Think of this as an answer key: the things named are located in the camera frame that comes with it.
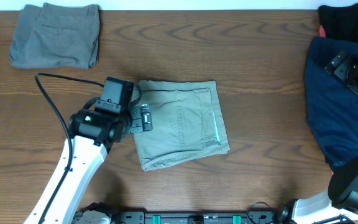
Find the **beige khaki shorts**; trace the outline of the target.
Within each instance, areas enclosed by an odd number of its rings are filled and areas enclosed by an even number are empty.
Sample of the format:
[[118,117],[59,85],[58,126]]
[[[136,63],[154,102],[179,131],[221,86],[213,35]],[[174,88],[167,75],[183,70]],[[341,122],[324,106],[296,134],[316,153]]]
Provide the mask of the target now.
[[152,130],[135,134],[143,171],[164,169],[230,150],[215,81],[141,80],[140,104],[148,104]]

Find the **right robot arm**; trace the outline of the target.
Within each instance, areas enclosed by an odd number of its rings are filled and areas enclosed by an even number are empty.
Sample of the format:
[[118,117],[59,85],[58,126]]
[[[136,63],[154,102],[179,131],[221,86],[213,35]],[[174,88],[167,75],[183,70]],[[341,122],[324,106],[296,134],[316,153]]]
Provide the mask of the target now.
[[306,120],[331,169],[326,190],[287,205],[279,223],[358,221],[358,43],[316,37],[305,65]]

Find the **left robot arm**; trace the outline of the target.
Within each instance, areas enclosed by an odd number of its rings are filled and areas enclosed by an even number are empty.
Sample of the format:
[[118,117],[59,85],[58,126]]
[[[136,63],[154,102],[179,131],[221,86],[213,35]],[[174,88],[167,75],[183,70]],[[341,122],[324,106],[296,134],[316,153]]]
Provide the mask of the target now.
[[112,145],[127,135],[152,130],[148,104],[128,107],[90,99],[65,127],[67,140],[51,179],[26,223],[71,223],[85,190]]

